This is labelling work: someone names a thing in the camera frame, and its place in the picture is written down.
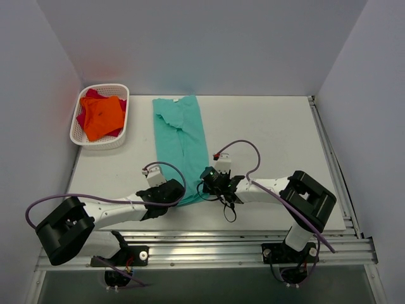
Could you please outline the magenta t shirt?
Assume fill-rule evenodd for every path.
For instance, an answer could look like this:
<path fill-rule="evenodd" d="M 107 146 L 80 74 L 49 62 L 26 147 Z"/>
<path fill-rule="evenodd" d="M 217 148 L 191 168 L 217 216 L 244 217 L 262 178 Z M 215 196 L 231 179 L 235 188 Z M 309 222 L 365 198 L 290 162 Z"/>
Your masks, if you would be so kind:
<path fill-rule="evenodd" d="M 85 97 L 88 97 L 88 98 L 105 98 L 105 97 L 100 96 L 100 95 L 98 95 L 97 93 L 94 93 L 94 92 L 92 92 L 92 93 L 88 92 Z M 124 101 L 120 100 L 120 104 L 121 104 L 122 110 L 124 110 L 124 107 L 125 107 Z M 86 115 L 86 112 L 85 112 L 85 110 L 83 110 L 83 113 L 77 117 L 77 120 L 79 121 L 79 124 L 83 129 L 84 129 L 84 122 L 85 122 L 85 115 Z M 108 133 L 107 135 L 117 136 L 117 133 L 119 133 L 119 129 L 116 129 L 116 130 Z"/>

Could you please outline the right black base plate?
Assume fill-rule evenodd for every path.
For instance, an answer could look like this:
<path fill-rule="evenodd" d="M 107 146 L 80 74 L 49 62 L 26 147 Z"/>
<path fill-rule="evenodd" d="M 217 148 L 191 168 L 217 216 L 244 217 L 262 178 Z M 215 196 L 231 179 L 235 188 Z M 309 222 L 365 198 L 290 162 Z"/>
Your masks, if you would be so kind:
<path fill-rule="evenodd" d="M 261 245 L 263 263 L 270 264 L 298 264 L 315 263 L 319 261 L 316 254 L 317 245 L 307 243 L 303 250 L 296 251 L 282 243 L 263 243 Z"/>

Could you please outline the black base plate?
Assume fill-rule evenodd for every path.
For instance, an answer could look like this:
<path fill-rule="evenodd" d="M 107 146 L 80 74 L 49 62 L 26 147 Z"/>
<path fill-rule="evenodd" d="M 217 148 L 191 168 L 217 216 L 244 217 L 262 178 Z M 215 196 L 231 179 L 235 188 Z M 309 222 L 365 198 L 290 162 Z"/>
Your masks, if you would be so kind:
<path fill-rule="evenodd" d="M 317 245 L 307 243 L 303 250 L 296 251 L 282 243 L 263 243 L 261 245 L 263 263 L 270 264 L 298 264 L 315 263 L 319 261 L 316 254 Z"/>
<path fill-rule="evenodd" d="M 118 247 L 103 247 L 96 250 L 91 254 L 90 266 L 103 267 L 104 264 L 94 258 L 94 256 L 106 260 L 109 264 L 115 267 L 143 267 L 148 264 L 149 247 L 140 246 L 127 246 Z"/>

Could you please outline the white plastic basket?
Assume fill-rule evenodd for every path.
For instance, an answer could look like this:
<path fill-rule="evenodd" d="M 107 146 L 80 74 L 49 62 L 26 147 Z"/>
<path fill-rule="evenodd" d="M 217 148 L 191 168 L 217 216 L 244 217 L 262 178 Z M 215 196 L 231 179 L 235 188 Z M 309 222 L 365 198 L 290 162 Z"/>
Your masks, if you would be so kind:
<path fill-rule="evenodd" d="M 80 126 L 77 117 L 83 113 L 84 108 L 80 104 L 80 99 L 84 98 L 87 93 L 94 92 L 105 98 L 116 96 L 119 100 L 124 101 L 125 107 L 123 110 L 123 127 L 119 129 L 117 136 L 105 135 L 96 141 L 88 140 L 87 134 Z M 120 147 L 126 137 L 126 129 L 128 122 L 128 108 L 129 108 L 129 89 L 123 84 L 96 84 L 85 87 L 78 95 L 75 109 L 73 112 L 73 118 L 70 126 L 70 139 L 77 146 L 81 146 L 88 150 L 105 150 L 115 149 Z"/>

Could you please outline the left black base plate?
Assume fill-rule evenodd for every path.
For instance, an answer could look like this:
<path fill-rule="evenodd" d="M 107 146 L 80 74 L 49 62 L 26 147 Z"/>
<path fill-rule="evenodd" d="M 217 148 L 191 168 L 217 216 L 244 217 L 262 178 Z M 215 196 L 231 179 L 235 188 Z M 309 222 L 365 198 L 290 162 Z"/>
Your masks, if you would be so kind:
<path fill-rule="evenodd" d="M 104 264 L 94 258 L 94 256 L 106 260 L 109 264 L 115 267 L 143 267 L 148 264 L 149 247 L 140 246 L 127 246 L 118 247 L 103 247 L 96 250 L 91 254 L 90 266 L 103 267 Z"/>

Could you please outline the right side aluminium rail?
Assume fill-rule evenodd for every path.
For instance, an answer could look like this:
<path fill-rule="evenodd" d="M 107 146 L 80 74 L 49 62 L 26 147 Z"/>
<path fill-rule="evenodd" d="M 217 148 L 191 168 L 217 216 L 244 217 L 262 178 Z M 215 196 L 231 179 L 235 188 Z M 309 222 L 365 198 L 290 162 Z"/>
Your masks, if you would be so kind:
<path fill-rule="evenodd" d="M 315 96 L 308 96 L 308 102 L 313 114 L 318 135 L 320 137 L 321 145 L 324 150 L 325 158 L 327 160 L 328 169 L 332 177 L 333 186 L 339 201 L 340 209 L 342 210 L 344 218 L 348 218 L 351 221 L 355 236 L 363 239 L 364 235 L 359 227 L 356 212 L 354 210 L 344 176 L 342 175 L 338 159 L 328 138 L 323 122 L 321 121 L 319 111 L 316 107 Z"/>

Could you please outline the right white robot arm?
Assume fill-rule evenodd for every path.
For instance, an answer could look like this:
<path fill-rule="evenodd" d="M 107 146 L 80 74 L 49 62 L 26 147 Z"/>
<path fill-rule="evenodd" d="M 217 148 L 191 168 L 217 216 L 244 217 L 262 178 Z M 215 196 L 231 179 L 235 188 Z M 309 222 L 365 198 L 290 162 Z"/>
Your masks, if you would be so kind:
<path fill-rule="evenodd" d="M 210 195 L 223 198 L 229 205 L 279 203 L 284 206 L 294 219 L 281 245 L 286 260 L 293 262 L 301 257 L 313 236 L 335 253 L 322 232 L 337 198 L 307 173 L 296 170 L 290 177 L 276 179 L 250 179 L 243 175 L 231 178 L 208 167 L 200 179 Z"/>

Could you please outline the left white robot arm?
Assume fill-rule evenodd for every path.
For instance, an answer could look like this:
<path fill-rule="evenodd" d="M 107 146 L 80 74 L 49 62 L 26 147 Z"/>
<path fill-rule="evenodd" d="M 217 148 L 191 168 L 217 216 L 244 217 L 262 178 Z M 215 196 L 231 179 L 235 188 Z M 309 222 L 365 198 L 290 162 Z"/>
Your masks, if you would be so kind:
<path fill-rule="evenodd" d="M 95 255 L 112 265 L 121 265 L 128 257 L 123 238 L 115 231 L 101 229 L 160 217 L 177 205 L 184 194 L 185 187 L 171 179 L 113 203 L 103 202 L 101 198 L 94 198 L 95 203 L 82 202 L 78 195 L 73 195 L 42 220 L 35 233 L 53 266 L 80 255 Z"/>

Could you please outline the teal t shirt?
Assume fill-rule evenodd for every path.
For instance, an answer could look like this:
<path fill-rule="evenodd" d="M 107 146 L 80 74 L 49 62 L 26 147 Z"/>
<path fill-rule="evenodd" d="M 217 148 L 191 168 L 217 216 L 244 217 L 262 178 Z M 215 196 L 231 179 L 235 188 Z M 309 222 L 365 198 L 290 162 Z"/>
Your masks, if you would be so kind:
<path fill-rule="evenodd" d="M 153 124 L 157 159 L 178 168 L 187 183 L 185 196 L 178 205 L 202 201 L 196 187 L 209 160 L 197 98 L 154 99 Z"/>

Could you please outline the orange t shirt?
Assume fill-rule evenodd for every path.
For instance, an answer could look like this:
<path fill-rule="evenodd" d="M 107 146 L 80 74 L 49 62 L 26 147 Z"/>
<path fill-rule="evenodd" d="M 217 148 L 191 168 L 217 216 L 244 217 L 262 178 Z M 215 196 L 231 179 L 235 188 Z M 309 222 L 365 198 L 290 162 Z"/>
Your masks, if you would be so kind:
<path fill-rule="evenodd" d="M 106 134 L 123 128 L 125 116 L 117 96 L 84 97 L 80 99 L 80 104 L 86 112 L 84 132 L 89 141 L 97 141 Z"/>

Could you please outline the front aluminium rail frame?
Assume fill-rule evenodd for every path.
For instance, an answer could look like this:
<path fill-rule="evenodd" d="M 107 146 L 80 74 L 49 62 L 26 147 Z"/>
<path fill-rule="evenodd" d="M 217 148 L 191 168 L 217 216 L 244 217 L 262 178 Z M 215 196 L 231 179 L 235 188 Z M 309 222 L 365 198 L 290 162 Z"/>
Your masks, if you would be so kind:
<path fill-rule="evenodd" d="M 284 231 L 122 231 L 131 245 L 149 247 L 148 269 L 262 267 L 263 243 L 278 243 Z M 329 234 L 331 253 L 321 246 L 319 266 L 373 265 L 378 262 L 371 239 L 354 230 Z"/>

